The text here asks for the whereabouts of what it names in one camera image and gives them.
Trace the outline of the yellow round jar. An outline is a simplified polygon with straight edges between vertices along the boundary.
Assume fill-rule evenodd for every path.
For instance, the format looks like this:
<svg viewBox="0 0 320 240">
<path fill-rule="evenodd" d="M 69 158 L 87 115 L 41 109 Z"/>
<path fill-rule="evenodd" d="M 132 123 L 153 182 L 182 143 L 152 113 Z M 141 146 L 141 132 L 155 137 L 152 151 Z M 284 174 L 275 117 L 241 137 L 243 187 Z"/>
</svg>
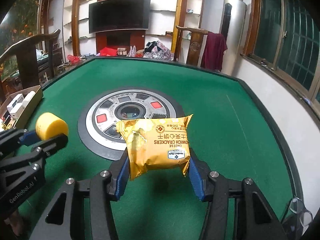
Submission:
<svg viewBox="0 0 320 240">
<path fill-rule="evenodd" d="M 43 113 L 36 120 L 35 131 L 41 140 L 48 140 L 57 135 L 68 135 L 67 123 L 53 113 Z"/>
</svg>

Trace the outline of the yellow cracker packet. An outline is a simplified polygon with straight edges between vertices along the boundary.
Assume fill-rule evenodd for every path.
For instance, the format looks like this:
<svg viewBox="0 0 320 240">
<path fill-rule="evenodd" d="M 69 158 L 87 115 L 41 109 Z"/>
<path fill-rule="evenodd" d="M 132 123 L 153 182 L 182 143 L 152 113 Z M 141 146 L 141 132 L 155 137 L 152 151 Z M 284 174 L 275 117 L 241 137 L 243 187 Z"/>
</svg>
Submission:
<svg viewBox="0 0 320 240">
<path fill-rule="evenodd" d="M 130 179 L 149 170 L 180 168 L 185 176 L 190 161 L 187 127 L 192 115 L 180 118 L 133 119 L 116 123 L 126 142 Z"/>
</svg>

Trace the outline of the round mahjong table centre panel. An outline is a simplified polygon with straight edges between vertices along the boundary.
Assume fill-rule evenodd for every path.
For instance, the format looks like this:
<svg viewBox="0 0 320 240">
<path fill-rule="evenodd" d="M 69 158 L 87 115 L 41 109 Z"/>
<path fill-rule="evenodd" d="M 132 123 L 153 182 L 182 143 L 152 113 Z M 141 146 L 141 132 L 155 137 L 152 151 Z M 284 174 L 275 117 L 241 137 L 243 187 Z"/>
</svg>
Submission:
<svg viewBox="0 0 320 240">
<path fill-rule="evenodd" d="M 180 104 L 156 90 L 124 87 L 108 90 L 91 99 L 78 120 L 78 135 L 94 154 L 116 161 L 126 142 L 116 130 L 121 120 L 164 119 L 183 117 Z"/>
</svg>

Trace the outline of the black curved television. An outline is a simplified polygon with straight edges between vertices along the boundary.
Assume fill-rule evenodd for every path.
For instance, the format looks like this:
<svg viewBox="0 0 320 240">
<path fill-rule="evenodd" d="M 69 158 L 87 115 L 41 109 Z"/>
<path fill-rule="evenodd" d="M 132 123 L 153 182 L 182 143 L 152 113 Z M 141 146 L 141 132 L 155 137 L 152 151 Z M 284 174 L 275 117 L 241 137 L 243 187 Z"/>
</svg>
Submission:
<svg viewBox="0 0 320 240">
<path fill-rule="evenodd" d="M 103 0 L 89 5 L 89 32 L 147 30 L 151 0 Z"/>
</svg>

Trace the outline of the eyeglasses on table edge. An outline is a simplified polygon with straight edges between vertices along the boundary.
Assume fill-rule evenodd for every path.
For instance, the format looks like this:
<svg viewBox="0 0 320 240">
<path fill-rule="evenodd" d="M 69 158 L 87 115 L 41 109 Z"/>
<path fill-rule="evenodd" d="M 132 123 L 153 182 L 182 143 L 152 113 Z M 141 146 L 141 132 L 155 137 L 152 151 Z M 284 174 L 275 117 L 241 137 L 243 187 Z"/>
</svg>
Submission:
<svg viewBox="0 0 320 240">
<path fill-rule="evenodd" d="M 313 215 L 304 202 L 298 197 L 293 197 L 287 204 L 280 223 L 287 239 L 300 239 L 312 221 Z"/>
</svg>

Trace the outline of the red bag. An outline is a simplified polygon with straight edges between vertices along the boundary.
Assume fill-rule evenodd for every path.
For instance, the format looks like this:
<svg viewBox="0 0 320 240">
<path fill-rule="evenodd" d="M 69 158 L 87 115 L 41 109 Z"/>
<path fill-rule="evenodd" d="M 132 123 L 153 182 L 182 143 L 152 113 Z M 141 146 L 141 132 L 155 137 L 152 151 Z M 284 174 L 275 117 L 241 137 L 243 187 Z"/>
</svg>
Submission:
<svg viewBox="0 0 320 240">
<path fill-rule="evenodd" d="M 113 48 L 104 47 L 99 51 L 100 56 L 117 56 L 118 51 Z"/>
</svg>

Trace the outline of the white pill bottle red text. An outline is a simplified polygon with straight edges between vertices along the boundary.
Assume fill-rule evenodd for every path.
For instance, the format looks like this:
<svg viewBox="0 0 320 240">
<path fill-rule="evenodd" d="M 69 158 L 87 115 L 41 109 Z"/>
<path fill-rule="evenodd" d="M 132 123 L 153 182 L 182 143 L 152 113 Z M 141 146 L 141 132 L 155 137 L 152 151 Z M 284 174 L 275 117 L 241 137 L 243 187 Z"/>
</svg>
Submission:
<svg viewBox="0 0 320 240">
<path fill-rule="evenodd" d="M 32 98 L 34 97 L 35 94 L 36 94 L 36 92 L 32 90 L 24 97 L 24 99 L 22 101 L 22 106 L 24 108 L 26 108 L 28 103 L 31 102 L 31 100 L 32 100 Z"/>
</svg>

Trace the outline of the cardboard box tray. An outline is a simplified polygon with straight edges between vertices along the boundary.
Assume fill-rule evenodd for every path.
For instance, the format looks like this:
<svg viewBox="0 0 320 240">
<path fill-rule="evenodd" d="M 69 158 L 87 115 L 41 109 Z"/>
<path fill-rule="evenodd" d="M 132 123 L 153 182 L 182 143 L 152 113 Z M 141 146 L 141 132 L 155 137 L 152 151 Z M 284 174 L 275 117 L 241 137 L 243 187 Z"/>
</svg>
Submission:
<svg viewBox="0 0 320 240">
<path fill-rule="evenodd" d="M 43 97 L 40 85 L 10 94 L 1 105 L 1 131 L 25 128 Z"/>
</svg>

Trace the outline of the wooden chair far side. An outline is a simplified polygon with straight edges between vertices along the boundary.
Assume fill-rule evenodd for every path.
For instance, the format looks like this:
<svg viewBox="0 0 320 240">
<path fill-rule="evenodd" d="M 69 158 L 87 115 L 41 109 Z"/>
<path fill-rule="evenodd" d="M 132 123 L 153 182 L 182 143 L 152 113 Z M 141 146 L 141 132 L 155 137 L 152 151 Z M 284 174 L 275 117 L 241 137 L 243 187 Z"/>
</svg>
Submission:
<svg viewBox="0 0 320 240">
<path fill-rule="evenodd" d="M 188 54 L 186 64 L 197 67 L 200 58 L 200 52 L 203 44 L 203 38 L 208 35 L 209 31 L 200 28 L 191 27 L 180 27 L 176 26 L 177 29 L 177 41 L 174 52 L 174 61 L 178 61 L 180 57 L 181 45 L 183 40 L 183 32 L 188 31 L 190 33 L 190 44 L 188 48 Z"/>
</svg>

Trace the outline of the white standing air conditioner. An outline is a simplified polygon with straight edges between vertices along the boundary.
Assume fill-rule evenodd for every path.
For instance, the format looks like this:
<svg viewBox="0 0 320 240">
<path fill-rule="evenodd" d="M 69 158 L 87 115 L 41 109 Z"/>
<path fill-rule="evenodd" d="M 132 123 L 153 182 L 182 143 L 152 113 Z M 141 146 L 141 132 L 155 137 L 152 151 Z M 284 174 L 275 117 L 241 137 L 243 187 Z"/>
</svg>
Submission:
<svg viewBox="0 0 320 240">
<path fill-rule="evenodd" d="M 247 5 L 240 0 L 223 0 L 223 11 L 220 33 L 225 37 L 227 50 L 223 56 L 222 70 L 226 75 L 232 75 L 245 24 Z"/>
</svg>

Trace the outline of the green glass window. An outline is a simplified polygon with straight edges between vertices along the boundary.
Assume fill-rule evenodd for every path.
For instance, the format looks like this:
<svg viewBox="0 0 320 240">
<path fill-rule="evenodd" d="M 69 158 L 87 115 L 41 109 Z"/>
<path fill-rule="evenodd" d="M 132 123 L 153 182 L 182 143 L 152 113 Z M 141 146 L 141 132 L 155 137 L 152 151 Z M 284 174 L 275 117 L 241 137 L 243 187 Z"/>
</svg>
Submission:
<svg viewBox="0 0 320 240">
<path fill-rule="evenodd" d="M 300 0 L 252 0 L 244 55 L 319 106 L 319 27 Z"/>
</svg>

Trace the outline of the dark wooden chair left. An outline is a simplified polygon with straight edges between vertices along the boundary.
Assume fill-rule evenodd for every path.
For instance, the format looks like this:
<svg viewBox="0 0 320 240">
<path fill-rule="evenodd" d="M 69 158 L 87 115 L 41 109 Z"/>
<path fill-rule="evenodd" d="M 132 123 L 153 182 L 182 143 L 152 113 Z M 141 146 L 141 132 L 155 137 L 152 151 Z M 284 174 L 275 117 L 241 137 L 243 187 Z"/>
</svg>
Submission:
<svg viewBox="0 0 320 240">
<path fill-rule="evenodd" d="M 1 63 L 4 63 L 8 58 L 16 56 L 18 70 L 20 74 L 22 88 L 29 88 L 39 85 L 39 69 L 37 65 L 36 45 L 42 41 L 48 41 L 49 55 L 48 67 L 52 77 L 55 77 L 53 66 L 53 45 L 57 40 L 61 30 L 56 29 L 51 34 L 37 34 L 25 38 L 12 46 L 10 46 L 2 55 Z"/>
</svg>

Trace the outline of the maroon cloth on chair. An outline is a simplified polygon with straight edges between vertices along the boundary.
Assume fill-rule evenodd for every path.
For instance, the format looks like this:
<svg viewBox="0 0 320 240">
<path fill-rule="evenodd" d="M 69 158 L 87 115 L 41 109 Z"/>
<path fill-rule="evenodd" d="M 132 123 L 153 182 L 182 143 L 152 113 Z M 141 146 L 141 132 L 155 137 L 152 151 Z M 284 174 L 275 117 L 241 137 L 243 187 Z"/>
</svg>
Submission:
<svg viewBox="0 0 320 240">
<path fill-rule="evenodd" d="M 223 56 L 227 50 L 227 43 L 222 34 L 209 32 L 203 51 L 201 68 L 221 72 Z"/>
</svg>

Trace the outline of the white USB charger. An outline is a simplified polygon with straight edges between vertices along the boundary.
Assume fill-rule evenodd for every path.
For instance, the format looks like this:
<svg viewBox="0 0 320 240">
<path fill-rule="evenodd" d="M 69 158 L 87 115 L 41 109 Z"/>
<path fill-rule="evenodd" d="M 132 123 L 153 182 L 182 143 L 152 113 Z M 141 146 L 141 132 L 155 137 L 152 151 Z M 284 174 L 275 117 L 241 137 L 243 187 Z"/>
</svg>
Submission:
<svg viewBox="0 0 320 240">
<path fill-rule="evenodd" d="M 18 119 L 23 111 L 24 107 L 22 106 L 22 103 L 17 103 L 16 106 L 10 111 L 10 116 L 13 119 Z"/>
</svg>

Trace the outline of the patterned fabric pile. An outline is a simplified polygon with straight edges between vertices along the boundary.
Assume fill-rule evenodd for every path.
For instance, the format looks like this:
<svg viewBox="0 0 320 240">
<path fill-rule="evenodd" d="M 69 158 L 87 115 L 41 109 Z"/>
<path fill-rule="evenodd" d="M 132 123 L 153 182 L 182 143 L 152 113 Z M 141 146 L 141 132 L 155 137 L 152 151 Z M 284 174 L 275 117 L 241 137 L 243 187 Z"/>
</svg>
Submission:
<svg viewBox="0 0 320 240">
<path fill-rule="evenodd" d="M 144 58 L 173 61 L 174 53 L 160 41 L 148 42 L 144 48 Z"/>
</svg>

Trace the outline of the white blue small box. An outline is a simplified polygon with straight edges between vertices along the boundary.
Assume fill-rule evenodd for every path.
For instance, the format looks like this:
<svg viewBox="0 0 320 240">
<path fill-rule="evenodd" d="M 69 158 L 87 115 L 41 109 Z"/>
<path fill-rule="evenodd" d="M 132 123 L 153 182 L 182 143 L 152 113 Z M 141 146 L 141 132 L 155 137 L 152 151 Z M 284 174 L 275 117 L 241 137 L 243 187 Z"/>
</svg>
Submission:
<svg viewBox="0 0 320 240">
<path fill-rule="evenodd" d="M 7 105 L 7 110 L 10 112 L 16 106 L 17 103 L 22 103 L 23 99 L 24 96 L 22 93 L 17 94 Z"/>
</svg>

